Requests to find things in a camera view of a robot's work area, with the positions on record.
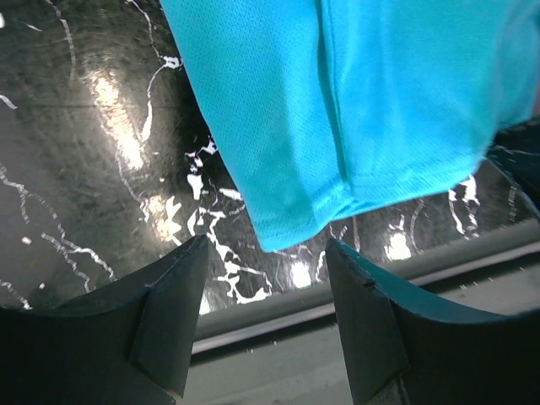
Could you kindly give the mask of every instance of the turquoise fabric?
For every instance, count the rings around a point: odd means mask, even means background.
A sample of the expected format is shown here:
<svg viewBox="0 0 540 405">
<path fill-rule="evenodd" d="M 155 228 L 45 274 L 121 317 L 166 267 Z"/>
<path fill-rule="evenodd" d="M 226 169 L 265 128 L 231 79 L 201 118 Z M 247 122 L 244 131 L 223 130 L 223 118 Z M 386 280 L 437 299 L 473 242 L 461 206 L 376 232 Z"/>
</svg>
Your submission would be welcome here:
<svg viewBox="0 0 540 405">
<path fill-rule="evenodd" d="M 538 0 L 161 0 L 265 251 L 452 188 L 532 114 Z"/>
</svg>

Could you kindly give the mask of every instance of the glossy surface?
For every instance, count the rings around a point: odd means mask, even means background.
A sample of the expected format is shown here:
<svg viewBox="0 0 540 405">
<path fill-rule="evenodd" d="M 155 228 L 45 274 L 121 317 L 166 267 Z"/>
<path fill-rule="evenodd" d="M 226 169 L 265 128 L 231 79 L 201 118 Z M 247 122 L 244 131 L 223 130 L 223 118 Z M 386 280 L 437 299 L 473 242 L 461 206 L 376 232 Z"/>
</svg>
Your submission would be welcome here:
<svg viewBox="0 0 540 405">
<path fill-rule="evenodd" d="M 0 13 L 2 305 L 58 305 L 206 234 L 201 312 L 218 311 L 327 280 L 330 236 L 382 263 L 532 216 L 484 165 L 454 191 L 262 253 L 157 1 L 9 0 Z"/>
</svg>

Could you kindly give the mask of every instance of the blue shirt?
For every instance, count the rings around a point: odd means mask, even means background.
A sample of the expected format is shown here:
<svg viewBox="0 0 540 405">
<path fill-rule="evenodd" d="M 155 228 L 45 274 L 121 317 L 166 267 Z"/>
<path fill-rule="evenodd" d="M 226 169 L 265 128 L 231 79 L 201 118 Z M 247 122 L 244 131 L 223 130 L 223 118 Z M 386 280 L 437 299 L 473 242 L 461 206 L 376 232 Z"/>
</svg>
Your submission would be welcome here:
<svg viewBox="0 0 540 405">
<path fill-rule="evenodd" d="M 452 188 L 531 116 L 538 0 L 161 0 L 265 251 Z"/>
</svg>

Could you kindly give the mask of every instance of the black marble surface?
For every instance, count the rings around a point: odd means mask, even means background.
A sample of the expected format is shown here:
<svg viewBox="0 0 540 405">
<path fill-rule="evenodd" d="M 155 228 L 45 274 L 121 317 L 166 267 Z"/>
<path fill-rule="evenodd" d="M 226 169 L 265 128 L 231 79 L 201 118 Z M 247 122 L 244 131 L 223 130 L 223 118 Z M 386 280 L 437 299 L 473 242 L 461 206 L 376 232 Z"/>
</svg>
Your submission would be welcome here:
<svg viewBox="0 0 540 405">
<path fill-rule="evenodd" d="M 157 0 L 2 0 L 0 13 L 0 305 L 59 305 L 206 234 L 207 313 L 327 280 L 330 236 L 384 263 L 532 217 L 483 165 L 453 191 L 262 253 Z"/>
</svg>

